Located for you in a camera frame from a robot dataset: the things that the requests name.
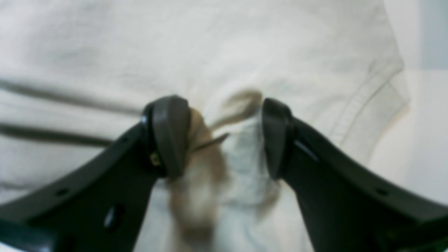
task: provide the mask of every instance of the white cloth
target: white cloth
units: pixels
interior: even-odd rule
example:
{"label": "white cloth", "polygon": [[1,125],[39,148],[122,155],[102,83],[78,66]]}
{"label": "white cloth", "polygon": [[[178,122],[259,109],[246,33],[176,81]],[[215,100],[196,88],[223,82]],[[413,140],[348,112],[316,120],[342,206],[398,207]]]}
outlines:
{"label": "white cloth", "polygon": [[[380,0],[0,1],[0,131],[114,140],[147,102],[179,94],[214,136],[230,133],[214,214],[191,224],[212,223],[211,235],[181,234],[160,181],[135,251],[311,250],[294,194],[266,174],[262,96],[365,164],[407,102],[402,68]],[[0,134],[0,203],[100,151]]]}

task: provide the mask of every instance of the white fabric surface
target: white fabric surface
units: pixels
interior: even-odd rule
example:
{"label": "white fabric surface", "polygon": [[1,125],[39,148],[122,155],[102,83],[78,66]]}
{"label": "white fabric surface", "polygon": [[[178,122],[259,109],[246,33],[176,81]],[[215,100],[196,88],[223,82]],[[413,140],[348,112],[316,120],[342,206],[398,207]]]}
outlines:
{"label": "white fabric surface", "polygon": [[[365,164],[407,103],[402,68],[380,0],[0,1],[1,125],[113,140],[179,94],[229,133],[214,150],[226,179],[193,183],[193,162],[180,209],[160,181],[135,251],[311,251],[294,194],[267,177],[260,101],[280,99]],[[0,203],[100,151],[0,135]],[[194,191],[213,193],[204,204]]]}

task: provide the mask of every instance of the crumpled fabric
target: crumpled fabric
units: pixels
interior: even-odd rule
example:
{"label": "crumpled fabric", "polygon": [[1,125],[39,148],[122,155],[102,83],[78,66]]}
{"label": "crumpled fabric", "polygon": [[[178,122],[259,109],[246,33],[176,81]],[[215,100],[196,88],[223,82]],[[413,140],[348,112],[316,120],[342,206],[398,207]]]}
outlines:
{"label": "crumpled fabric", "polygon": [[103,143],[148,102],[188,99],[186,174],[155,185],[138,252],[312,251],[294,193],[267,175],[263,99],[363,164],[408,102],[380,0],[1,0],[0,56],[0,204],[103,150],[9,129]]}

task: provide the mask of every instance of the screw hole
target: screw hole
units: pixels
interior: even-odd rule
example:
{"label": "screw hole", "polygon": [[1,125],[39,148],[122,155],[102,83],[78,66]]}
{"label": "screw hole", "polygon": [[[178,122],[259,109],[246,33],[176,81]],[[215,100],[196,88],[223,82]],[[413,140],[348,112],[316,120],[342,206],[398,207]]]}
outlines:
{"label": "screw hole", "polygon": [[64,196],[64,195],[66,195],[67,193],[69,193],[69,190],[68,190],[67,188],[64,188],[64,189],[60,189],[60,190],[58,190],[58,191],[55,193],[55,195],[56,195],[57,197],[62,197],[62,196]]}
{"label": "screw hole", "polygon": [[376,191],[376,193],[378,193],[381,196],[385,196],[385,197],[389,196],[389,192],[384,189],[376,188],[375,191]]}

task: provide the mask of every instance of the white t-shirt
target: white t-shirt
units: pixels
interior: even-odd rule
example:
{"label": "white t-shirt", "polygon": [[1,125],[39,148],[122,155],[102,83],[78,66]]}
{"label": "white t-shirt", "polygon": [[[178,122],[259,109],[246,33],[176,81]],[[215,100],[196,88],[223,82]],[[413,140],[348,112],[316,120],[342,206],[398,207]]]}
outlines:
{"label": "white t-shirt", "polygon": [[215,136],[230,134],[220,146],[228,182],[199,244],[180,234],[160,181],[135,251],[308,251],[294,194],[266,173],[261,97],[366,164],[408,101],[402,69],[380,0],[1,0],[0,203],[103,149],[7,129],[113,141],[145,104],[178,94],[208,126],[223,122]]}

